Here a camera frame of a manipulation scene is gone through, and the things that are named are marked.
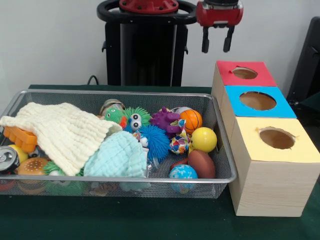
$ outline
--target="green table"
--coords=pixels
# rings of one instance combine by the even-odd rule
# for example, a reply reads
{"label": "green table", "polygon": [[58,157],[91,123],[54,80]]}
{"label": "green table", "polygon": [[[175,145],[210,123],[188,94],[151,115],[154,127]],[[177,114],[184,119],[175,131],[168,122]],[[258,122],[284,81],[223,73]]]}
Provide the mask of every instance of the green table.
{"label": "green table", "polygon": [[[32,85],[30,88],[137,91],[136,87]],[[148,92],[210,93],[194,87]],[[0,196],[1,239],[320,239],[320,185],[300,218],[235,216],[229,189],[218,199]]]}

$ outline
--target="hole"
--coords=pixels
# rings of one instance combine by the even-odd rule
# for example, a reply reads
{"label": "hole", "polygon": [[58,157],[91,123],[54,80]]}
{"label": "hole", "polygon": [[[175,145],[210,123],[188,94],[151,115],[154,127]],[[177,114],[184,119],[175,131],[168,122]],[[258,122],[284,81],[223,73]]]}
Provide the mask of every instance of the hole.
{"label": "hole", "polygon": [[232,70],[232,73],[240,79],[255,79],[258,73],[247,67],[237,66]]}
{"label": "hole", "polygon": [[277,105],[272,96],[258,91],[248,91],[241,94],[240,101],[250,108],[261,111],[273,109]]}
{"label": "hole", "polygon": [[259,136],[262,141],[275,149],[290,149],[296,141],[295,136],[289,132],[274,127],[261,129]]}

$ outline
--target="light blue cloth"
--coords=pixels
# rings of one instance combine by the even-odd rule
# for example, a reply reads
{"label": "light blue cloth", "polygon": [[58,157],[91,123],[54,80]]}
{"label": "light blue cloth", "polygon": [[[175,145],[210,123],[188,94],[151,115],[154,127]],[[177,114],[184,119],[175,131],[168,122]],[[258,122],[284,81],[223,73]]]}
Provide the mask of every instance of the light blue cloth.
{"label": "light blue cloth", "polygon": [[[86,162],[83,174],[94,177],[145,178],[146,168],[147,160],[142,145],[129,132],[119,131],[102,142]],[[129,184],[122,189],[129,191],[141,188]]]}

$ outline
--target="soda can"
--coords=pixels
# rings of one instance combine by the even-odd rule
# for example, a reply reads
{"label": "soda can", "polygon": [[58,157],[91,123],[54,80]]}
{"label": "soda can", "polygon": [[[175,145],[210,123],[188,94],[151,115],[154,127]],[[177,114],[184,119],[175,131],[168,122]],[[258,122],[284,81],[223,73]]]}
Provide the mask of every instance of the soda can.
{"label": "soda can", "polygon": [[0,174],[11,172],[19,167],[19,156],[12,147],[0,146]]}

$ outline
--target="green spiky toy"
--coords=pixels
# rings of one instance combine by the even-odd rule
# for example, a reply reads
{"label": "green spiky toy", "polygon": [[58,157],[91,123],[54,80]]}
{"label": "green spiky toy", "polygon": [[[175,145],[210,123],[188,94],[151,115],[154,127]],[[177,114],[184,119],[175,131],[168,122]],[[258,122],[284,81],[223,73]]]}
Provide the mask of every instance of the green spiky toy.
{"label": "green spiky toy", "polygon": [[[43,168],[46,175],[65,176],[65,173],[53,161],[49,161]],[[76,176],[83,176],[84,169]],[[85,191],[85,185],[81,181],[46,181],[45,191],[57,196],[79,196]]]}
{"label": "green spiky toy", "polygon": [[138,114],[141,117],[141,124],[142,126],[148,126],[150,124],[149,120],[151,119],[150,114],[143,109],[142,107],[132,108],[128,107],[124,110],[125,117],[129,120],[132,115]]}
{"label": "green spiky toy", "polygon": [[127,118],[124,111],[116,107],[110,107],[106,110],[104,120],[115,122],[123,129],[127,126]]}

